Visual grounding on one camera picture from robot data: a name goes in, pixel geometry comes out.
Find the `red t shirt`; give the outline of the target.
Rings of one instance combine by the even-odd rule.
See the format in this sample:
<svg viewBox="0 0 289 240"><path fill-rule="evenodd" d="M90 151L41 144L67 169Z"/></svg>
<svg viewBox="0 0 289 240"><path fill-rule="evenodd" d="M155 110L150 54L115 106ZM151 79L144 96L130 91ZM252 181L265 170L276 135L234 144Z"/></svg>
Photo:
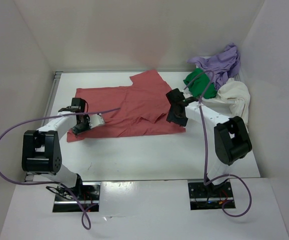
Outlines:
<svg viewBox="0 0 289 240"><path fill-rule="evenodd" d="M166 94L171 87L156 70L130 77L131 86L78 88L75 96L88 103L91 112L103 114L104 126L74 135L70 130L69 143L86 138L119 138L184 133L186 129L167 122L170 103Z"/></svg>

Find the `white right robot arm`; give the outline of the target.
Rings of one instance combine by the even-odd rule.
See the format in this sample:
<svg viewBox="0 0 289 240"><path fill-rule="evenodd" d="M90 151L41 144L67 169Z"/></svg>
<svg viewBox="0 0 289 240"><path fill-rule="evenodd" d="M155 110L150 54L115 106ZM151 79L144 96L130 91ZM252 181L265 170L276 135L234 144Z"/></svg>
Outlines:
<svg viewBox="0 0 289 240"><path fill-rule="evenodd" d="M203 190L210 197L221 191L221 184L232 177L231 166L235 161L243 159L252 150L252 143L244 123L239 117L228 117L205 106L201 99L185 97L178 88L166 94L170 109L166 120L181 127L188 120L202 124L205 148ZM214 151L217 159L208 170L209 150L207 126L213 128Z"/></svg>

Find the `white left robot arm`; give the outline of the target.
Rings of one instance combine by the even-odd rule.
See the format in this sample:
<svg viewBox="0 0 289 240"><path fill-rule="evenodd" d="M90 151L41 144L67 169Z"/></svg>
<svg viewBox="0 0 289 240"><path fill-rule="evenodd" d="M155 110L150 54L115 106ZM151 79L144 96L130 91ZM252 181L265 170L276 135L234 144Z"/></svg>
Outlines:
<svg viewBox="0 0 289 240"><path fill-rule="evenodd" d="M66 185L66 194L73 200L84 195L83 181L79 174L62 164L60 139L68 131L77 136L91 129L88 109L84 99L73 98L70 106L58 111L57 118L37 130L27 130L23 135L22 169Z"/></svg>

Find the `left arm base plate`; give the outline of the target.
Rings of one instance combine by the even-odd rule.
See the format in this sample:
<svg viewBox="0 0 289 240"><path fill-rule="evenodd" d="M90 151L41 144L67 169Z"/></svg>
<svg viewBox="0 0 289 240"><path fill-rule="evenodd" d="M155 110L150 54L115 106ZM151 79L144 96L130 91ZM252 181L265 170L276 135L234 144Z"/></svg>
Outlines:
<svg viewBox="0 0 289 240"><path fill-rule="evenodd" d="M74 197L63 187L46 186L49 192L54 194L53 213L73 213L81 212L81 209ZM82 208L87 212L98 212L100 208L101 183L84 181L80 191L74 190L75 197L78 199Z"/></svg>

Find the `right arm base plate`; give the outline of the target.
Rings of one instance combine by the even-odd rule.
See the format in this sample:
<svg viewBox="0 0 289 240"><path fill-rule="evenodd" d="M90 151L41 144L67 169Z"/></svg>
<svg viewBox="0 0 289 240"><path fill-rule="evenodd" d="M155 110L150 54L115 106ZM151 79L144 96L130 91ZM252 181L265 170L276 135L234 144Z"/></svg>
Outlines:
<svg viewBox="0 0 289 240"><path fill-rule="evenodd" d="M226 180L220 185L204 185L202 180L187 183L190 210L217 210L224 205L225 209L235 209L231 183Z"/></svg>

